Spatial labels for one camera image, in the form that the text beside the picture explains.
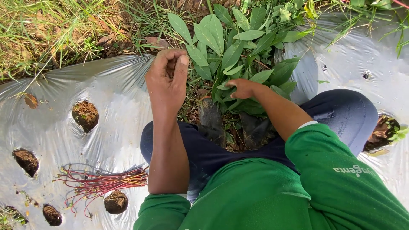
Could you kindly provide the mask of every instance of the planting hole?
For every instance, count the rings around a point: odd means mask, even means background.
[[[63,222],[60,212],[51,205],[43,206],[43,215],[50,226],[60,226]]]
[[[4,209],[0,208],[0,215],[2,217],[9,217],[21,225],[27,224],[28,220],[13,206],[6,206]],[[10,224],[7,218],[3,218],[4,223]]]
[[[113,191],[103,202],[106,211],[110,214],[123,213],[128,207],[128,198],[119,190]]]
[[[365,143],[364,151],[378,149],[382,146],[389,145],[392,140],[388,140],[396,134],[396,130],[400,129],[400,125],[394,118],[381,114],[372,135]]]
[[[33,153],[26,149],[16,149],[13,151],[13,157],[30,177],[34,177],[38,170],[38,160]]]
[[[84,129],[84,132],[88,133],[98,123],[98,110],[88,101],[82,101],[75,104],[72,107],[72,117],[75,122]]]

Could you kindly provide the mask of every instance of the sleeve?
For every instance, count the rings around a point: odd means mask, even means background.
[[[327,125],[298,129],[285,144],[310,205],[346,229],[409,229],[409,214],[372,168]]]
[[[133,230],[177,230],[189,209],[189,201],[180,195],[148,195]]]

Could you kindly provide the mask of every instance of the fingernail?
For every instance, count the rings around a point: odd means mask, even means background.
[[[182,63],[183,65],[189,64],[189,58],[186,55],[180,56],[180,63]]]

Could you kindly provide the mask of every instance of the person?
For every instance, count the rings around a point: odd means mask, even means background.
[[[265,85],[230,80],[231,97],[255,98],[279,134],[231,153],[214,135],[221,120],[211,100],[199,107],[201,124],[177,122],[188,61],[184,50],[160,51],[145,75],[150,194],[134,230],[409,229],[408,211],[356,158],[378,120],[365,96],[330,90],[298,106]]]

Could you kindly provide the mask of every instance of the rubber boot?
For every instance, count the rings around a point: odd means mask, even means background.
[[[263,119],[247,113],[240,113],[239,116],[243,127],[244,144],[248,149],[259,149],[279,137],[268,117]]]
[[[223,128],[222,114],[210,97],[204,97],[200,100],[199,120],[200,124],[196,125],[198,131],[208,140],[224,149],[226,147],[226,133]]]

